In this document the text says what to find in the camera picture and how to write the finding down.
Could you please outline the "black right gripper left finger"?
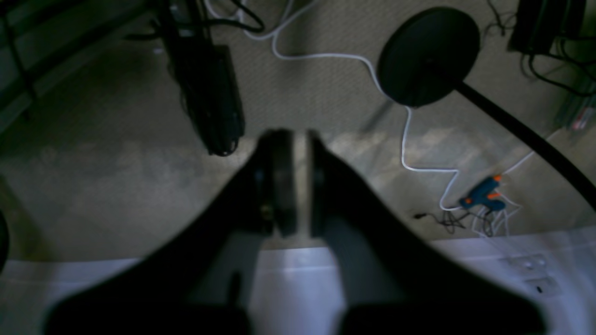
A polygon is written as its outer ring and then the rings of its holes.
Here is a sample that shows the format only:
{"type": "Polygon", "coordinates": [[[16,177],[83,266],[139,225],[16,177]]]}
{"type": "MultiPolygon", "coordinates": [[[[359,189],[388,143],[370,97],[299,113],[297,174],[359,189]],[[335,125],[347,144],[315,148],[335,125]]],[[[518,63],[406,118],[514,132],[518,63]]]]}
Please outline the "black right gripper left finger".
{"type": "Polygon", "coordinates": [[[251,335],[260,248],[296,232],[293,133],[267,131],[190,225],[132,267],[57,303],[47,335],[251,335]]]}

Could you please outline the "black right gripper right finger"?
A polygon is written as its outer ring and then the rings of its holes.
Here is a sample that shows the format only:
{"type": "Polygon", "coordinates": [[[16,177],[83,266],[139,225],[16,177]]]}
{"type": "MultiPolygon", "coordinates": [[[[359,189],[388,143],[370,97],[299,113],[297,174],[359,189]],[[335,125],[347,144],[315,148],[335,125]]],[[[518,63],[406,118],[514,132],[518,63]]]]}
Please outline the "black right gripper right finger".
{"type": "Polygon", "coordinates": [[[544,335],[539,308],[428,246],[307,132],[311,232],[340,269],[340,335],[544,335]]]}

